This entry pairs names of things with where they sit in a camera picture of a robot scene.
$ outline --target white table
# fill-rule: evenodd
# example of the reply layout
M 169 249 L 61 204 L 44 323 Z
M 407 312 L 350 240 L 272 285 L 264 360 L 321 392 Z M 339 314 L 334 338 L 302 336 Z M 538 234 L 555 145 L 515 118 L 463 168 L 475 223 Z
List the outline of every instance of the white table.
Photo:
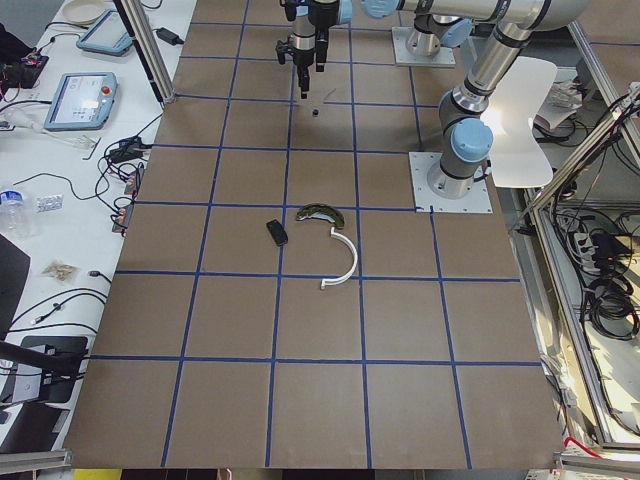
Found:
M 105 3 L 108 8 L 114 8 L 111 2 Z M 165 0 L 160 9 L 148 11 L 151 27 L 168 28 L 184 39 L 195 3 L 196 0 Z M 54 21 L 65 21 L 61 10 L 53 19 Z M 53 25 L 43 34 L 38 46 L 48 43 L 50 37 L 57 33 L 75 31 L 82 33 L 81 30 L 73 27 Z M 96 163 L 104 148 L 112 142 L 135 134 L 162 112 L 133 47 L 123 57 L 112 57 L 79 50 L 75 42 L 75 36 L 65 35 L 56 38 L 55 43 L 46 47 L 42 53 L 48 55 L 50 59 L 40 76 L 39 83 L 34 89 L 22 90 L 16 100 L 51 100 L 64 73 L 113 72 L 118 79 L 118 91 L 110 118 L 105 126 L 101 130 L 92 132 L 62 132 L 62 135 L 67 137 L 86 133 L 92 138 L 101 138 L 100 145 L 90 160 L 83 160 L 83 157 L 89 153 L 87 150 L 75 149 L 46 135 L 22 128 L 13 132 L 1 132 L 0 182 L 18 182 L 37 173 L 48 172 L 69 178 L 80 196 L 93 195 L 94 185 L 99 176 Z M 171 46 L 161 41 L 158 41 L 158 45 L 169 74 L 173 76 L 182 48 L 180 45 Z M 15 93 L 15 90 L 10 90 L 7 92 L 7 98 L 13 98 Z M 24 108 L 30 117 L 40 123 L 44 122 L 48 111 L 47 105 L 40 104 L 22 105 L 20 108 Z M 142 135 L 145 143 L 153 142 L 158 124 L 159 121 L 156 121 L 145 130 Z M 124 189 L 121 181 L 110 179 L 110 182 L 111 188 L 103 195 L 108 203 L 122 195 Z M 60 210 L 33 214 L 32 232 L 28 237 L 15 238 L 7 235 L 31 257 L 31 268 L 17 313 L 21 313 L 50 295 L 71 288 L 89 287 L 108 293 L 108 283 L 100 277 L 89 277 L 88 271 L 99 270 L 107 277 L 112 277 L 115 271 L 123 238 L 119 234 L 111 233 L 110 210 L 97 199 L 87 201 L 75 199 L 65 181 L 51 177 L 38 177 L 18 188 L 31 198 L 64 194 L 64 204 Z M 53 260 L 78 267 L 79 271 L 75 279 L 62 283 L 54 278 L 43 276 L 41 272 Z M 45 303 L 20 319 L 14 328 L 32 326 L 31 320 L 47 313 L 52 308 L 53 301 Z M 64 309 L 56 312 L 40 325 L 76 322 L 97 329 L 102 308 L 94 298 L 80 297 L 69 302 Z M 7 341 L 20 344 L 23 337 L 28 335 L 84 335 L 89 338 L 89 348 L 93 345 L 91 332 L 72 326 L 9 333 Z M 86 361 L 83 362 L 81 371 L 86 368 L 86 363 Z M 6 378 L 0 377 L 0 388 L 4 385 Z M 73 413 L 81 385 L 81 380 L 76 382 L 73 395 L 67 403 L 54 406 L 69 409 Z M 10 416 L 7 423 L 0 425 L 0 441 L 11 428 L 20 408 L 22 408 L 21 405 L 15 405 L 7 410 Z M 71 415 L 64 423 L 54 450 L 62 447 L 70 419 Z

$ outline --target device screen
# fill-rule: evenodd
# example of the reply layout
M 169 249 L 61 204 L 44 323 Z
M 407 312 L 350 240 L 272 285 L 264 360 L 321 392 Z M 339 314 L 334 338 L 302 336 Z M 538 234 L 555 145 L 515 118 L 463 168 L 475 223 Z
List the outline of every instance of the device screen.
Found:
M 117 12 L 113 12 L 100 25 L 96 26 L 84 41 L 92 45 L 114 48 L 126 33 L 127 31 L 122 20 L 120 20 L 120 15 Z
M 58 98 L 56 123 L 84 123 L 94 120 L 100 106 L 100 89 L 104 83 L 102 75 L 78 75 L 67 77 Z

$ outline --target gray floor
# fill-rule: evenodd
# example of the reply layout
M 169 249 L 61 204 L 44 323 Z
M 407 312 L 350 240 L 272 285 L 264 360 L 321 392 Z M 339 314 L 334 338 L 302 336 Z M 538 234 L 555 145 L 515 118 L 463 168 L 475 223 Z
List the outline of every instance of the gray floor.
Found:
M 29 46 L 36 46 L 44 26 L 63 0 L 0 0 L 0 22 Z

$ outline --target blue joint cap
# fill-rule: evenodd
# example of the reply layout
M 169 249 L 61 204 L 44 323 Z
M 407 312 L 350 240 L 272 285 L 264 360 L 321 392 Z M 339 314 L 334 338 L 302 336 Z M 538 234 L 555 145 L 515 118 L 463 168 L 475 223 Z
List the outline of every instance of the blue joint cap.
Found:
M 362 10 L 371 18 L 384 18 L 395 12 L 401 0 L 360 0 Z
M 340 0 L 340 8 L 338 9 L 338 25 L 349 23 L 353 18 L 353 4 L 351 0 Z
M 447 48 L 459 47 L 462 42 L 469 38 L 472 29 L 473 22 L 468 18 L 464 18 L 453 25 L 447 33 L 442 36 L 440 39 L 440 45 Z
M 465 118 L 458 122 L 451 134 L 451 148 L 466 163 L 479 163 L 489 154 L 493 133 L 479 118 Z

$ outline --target white plastic arc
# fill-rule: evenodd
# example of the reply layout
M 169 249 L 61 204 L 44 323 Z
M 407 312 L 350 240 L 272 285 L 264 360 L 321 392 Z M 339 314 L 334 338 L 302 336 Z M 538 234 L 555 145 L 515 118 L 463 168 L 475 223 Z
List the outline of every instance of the white plastic arc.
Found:
M 351 250 L 351 255 L 353 255 L 353 264 L 347 273 L 338 278 L 323 278 L 320 282 L 320 290 L 324 290 L 324 287 L 327 285 L 340 285 L 341 283 L 346 282 L 351 278 L 353 272 L 356 271 L 356 265 L 358 265 L 358 251 L 356 250 L 355 245 L 351 240 L 342 235 L 341 233 L 336 232 L 336 227 L 331 227 L 331 238 L 335 238 L 344 243 L 349 250 Z

